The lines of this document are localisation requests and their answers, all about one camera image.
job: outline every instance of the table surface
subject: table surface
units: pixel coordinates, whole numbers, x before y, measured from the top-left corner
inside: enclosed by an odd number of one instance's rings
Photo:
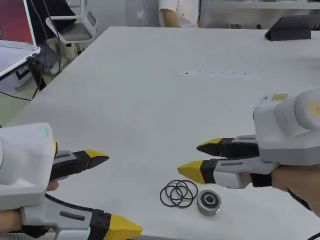
[[[61,150],[106,152],[110,160],[63,180],[63,201],[127,217],[146,238],[305,240],[320,219],[272,188],[216,191],[215,217],[161,204],[160,190],[183,179],[177,167],[210,156],[196,146],[254,134],[265,93],[320,87],[320,33],[269,42],[263,30],[111,27],[10,124],[48,122]],[[185,69],[246,71],[257,79],[178,76]]]

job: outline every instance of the hand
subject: hand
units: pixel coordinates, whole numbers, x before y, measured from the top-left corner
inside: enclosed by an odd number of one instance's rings
[[[51,181],[48,184],[47,191],[54,191],[59,187],[57,181]],[[0,233],[9,233],[19,231],[22,227],[20,210],[0,211]]]
[[[277,167],[272,172],[272,186],[285,192],[289,189],[320,218],[320,165]]]

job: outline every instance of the label sticker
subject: label sticker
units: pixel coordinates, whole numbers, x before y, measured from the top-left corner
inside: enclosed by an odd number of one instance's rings
[[[320,101],[318,101],[318,100],[307,101],[306,106],[307,106],[308,112],[312,118],[320,117]]]
[[[286,93],[278,93],[272,96],[272,101],[284,101],[288,98],[288,94]]]

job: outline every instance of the white shirt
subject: white shirt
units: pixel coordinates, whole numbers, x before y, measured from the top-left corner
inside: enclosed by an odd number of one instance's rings
[[[159,11],[168,9],[174,11],[181,28],[197,28],[199,16],[199,0],[159,0]],[[164,18],[159,12],[161,27],[165,26]]]

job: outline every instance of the ball bearing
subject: ball bearing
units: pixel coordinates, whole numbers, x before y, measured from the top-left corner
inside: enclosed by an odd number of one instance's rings
[[[211,217],[220,211],[221,198],[214,191],[204,190],[199,193],[196,203],[200,213]]]

